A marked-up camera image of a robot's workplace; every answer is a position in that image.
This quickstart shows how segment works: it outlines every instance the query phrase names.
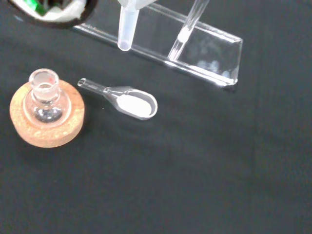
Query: cork stand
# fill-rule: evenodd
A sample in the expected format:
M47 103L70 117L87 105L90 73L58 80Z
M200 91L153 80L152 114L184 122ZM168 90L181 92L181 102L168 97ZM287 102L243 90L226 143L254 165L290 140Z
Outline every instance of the cork stand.
M31 90L31 84L21 86L13 95L10 104L10 116L17 133L29 144L42 148L64 145L74 139L83 125L84 103L80 93L69 83L60 80L59 87L69 96L72 111L68 119L60 126L41 129L32 124L25 116L23 101Z

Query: glass flask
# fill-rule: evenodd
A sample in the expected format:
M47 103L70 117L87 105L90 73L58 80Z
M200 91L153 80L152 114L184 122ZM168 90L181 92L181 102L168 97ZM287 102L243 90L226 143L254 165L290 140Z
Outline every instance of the glass flask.
M27 119L39 128L56 127L71 113L71 101L59 87L58 75L49 69L38 69L30 77L31 90L26 95L23 109Z

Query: flask neck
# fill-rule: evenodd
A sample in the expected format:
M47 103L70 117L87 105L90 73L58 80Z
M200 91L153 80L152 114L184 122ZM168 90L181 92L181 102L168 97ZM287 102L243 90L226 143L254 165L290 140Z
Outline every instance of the flask neck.
M57 100L60 94L59 77L49 69L39 69L34 71L29 82L32 86L33 100L40 103L52 103Z

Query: black fabric surface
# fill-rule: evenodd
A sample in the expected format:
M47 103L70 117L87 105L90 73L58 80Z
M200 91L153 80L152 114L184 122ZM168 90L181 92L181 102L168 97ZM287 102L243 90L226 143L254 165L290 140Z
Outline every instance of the black fabric surface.
M163 3L184 14L192 5ZM1 234L312 233L309 1L212 0L201 19L244 39L235 93L70 30L25 24L0 4ZM72 85L86 77L147 91L158 113L137 121L81 92L79 136L33 147L9 104L42 67Z

